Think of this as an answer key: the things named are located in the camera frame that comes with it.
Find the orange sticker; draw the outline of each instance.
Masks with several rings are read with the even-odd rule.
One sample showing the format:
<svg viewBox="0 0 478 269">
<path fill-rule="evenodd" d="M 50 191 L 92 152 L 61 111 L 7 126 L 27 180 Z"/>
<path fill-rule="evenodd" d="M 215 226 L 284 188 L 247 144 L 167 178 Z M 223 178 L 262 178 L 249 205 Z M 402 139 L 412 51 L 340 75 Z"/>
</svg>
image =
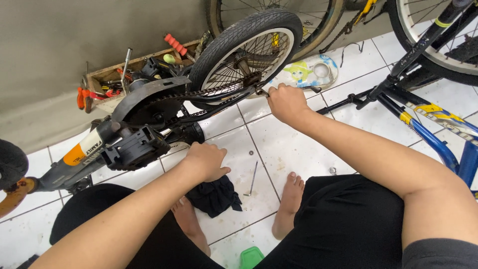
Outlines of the orange sticker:
<svg viewBox="0 0 478 269">
<path fill-rule="evenodd" d="M 73 147 L 70 152 L 68 152 L 64 157 L 63 161 L 67 165 L 75 166 L 81 163 L 81 161 L 86 158 L 87 156 L 81 150 L 81 146 L 78 143 L 75 147 Z"/>
</svg>

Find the bare foot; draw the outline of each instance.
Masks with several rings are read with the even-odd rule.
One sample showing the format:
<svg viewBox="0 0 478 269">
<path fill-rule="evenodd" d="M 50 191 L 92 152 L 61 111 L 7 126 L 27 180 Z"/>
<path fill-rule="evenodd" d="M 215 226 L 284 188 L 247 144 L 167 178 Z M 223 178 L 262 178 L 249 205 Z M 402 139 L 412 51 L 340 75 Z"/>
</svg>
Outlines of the bare foot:
<svg viewBox="0 0 478 269">
<path fill-rule="evenodd" d="M 199 249 L 201 249 L 208 257 L 211 256 L 211 249 L 207 245 L 206 236 L 204 235 L 199 221 L 197 221 L 196 213 L 191 202 L 183 196 L 171 208 L 174 217 L 181 227 L 181 230 Z"/>
<path fill-rule="evenodd" d="M 287 176 L 287 182 L 282 193 L 281 205 L 275 215 L 272 225 L 272 234 L 277 240 L 282 240 L 294 229 L 295 213 L 299 210 L 305 183 L 300 176 L 291 172 Z"/>
</svg>

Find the person's left hand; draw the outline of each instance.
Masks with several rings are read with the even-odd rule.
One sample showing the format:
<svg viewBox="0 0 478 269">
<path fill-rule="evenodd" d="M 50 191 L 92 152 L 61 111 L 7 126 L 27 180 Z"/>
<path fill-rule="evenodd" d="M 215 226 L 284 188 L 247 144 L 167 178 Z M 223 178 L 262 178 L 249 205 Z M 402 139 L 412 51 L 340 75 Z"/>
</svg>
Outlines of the person's left hand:
<svg viewBox="0 0 478 269">
<path fill-rule="evenodd" d="M 195 167 L 198 175 L 204 179 L 204 182 L 211 182 L 231 172 L 231 168 L 229 167 L 221 168 L 222 160 L 227 153 L 227 149 L 219 149 L 217 145 L 194 142 L 186 154 L 184 161 L 187 162 L 188 165 Z"/>
</svg>

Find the pedal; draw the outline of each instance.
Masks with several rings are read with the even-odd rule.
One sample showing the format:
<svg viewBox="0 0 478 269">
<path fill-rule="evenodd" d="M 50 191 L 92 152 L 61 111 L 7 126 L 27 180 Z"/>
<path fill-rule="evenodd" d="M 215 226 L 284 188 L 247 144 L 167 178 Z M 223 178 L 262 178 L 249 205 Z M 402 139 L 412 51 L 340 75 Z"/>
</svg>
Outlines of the pedal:
<svg viewBox="0 0 478 269">
<path fill-rule="evenodd" d="M 135 171 L 156 161 L 170 149 L 159 132 L 145 125 L 133 135 L 107 147 L 101 156 L 111 170 Z"/>
</svg>

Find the red grip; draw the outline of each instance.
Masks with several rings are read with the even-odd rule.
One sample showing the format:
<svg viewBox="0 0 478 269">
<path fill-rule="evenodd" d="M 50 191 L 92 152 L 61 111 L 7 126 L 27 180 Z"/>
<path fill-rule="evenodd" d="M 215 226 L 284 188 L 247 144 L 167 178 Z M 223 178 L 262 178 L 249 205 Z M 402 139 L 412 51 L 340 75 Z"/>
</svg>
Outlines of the red grip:
<svg viewBox="0 0 478 269">
<path fill-rule="evenodd" d="M 179 41 L 177 41 L 171 34 L 167 34 L 164 37 L 164 40 L 171 45 L 171 47 L 175 48 L 181 56 L 184 56 L 187 52 L 187 48 L 183 47 L 183 45 L 179 44 Z"/>
</svg>

